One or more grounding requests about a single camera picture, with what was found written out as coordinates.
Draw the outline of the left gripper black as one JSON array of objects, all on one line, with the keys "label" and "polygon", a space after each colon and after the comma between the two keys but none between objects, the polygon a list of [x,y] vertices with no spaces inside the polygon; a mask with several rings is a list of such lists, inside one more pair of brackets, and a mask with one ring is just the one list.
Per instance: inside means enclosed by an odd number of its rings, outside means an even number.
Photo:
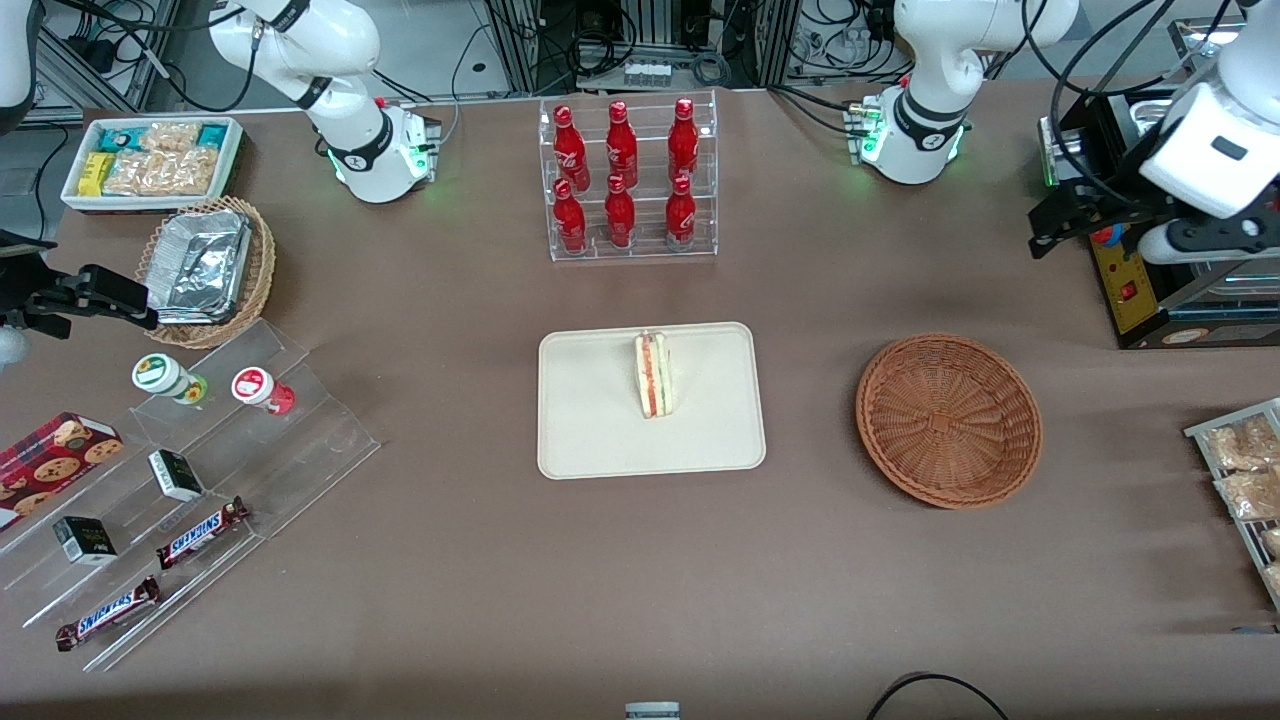
[{"label": "left gripper black", "polygon": [[[1060,135],[1053,138],[1050,118],[1042,119],[1042,172],[1050,188],[1064,181],[1082,182],[1082,174],[1066,156],[1102,181],[1116,174],[1123,156],[1158,126],[1169,111],[1171,92],[1133,92],[1105,100],[1078,100],[1060,117]],[[1171,220],[1171,196],[1164,190],[1124,192],[1126,208],[1094,199],[1084,190],[1051,190],[1028,211],[1028,249],[1039,260],[1060,243],[1087,237],[1123,224],[1123,236],[1140,236]]]}]

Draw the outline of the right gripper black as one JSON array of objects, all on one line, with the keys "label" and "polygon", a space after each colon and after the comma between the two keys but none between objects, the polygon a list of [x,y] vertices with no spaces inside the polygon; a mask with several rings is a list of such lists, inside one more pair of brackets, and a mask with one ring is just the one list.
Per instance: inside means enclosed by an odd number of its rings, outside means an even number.
[{"label": "right gripper black", "polygon": [[63,316],[110,316],[142,329],[157,328],[157,313],[148,306],[148,288],[105,266],[90,264],[61,279],[67,304],[47,301],[38,291],[55,284],[60,272],[51,269],[44,254],[58,245],[12,232],[1,233],[3,325],[35,331],[55,340],[70,337],[72,320]]}]

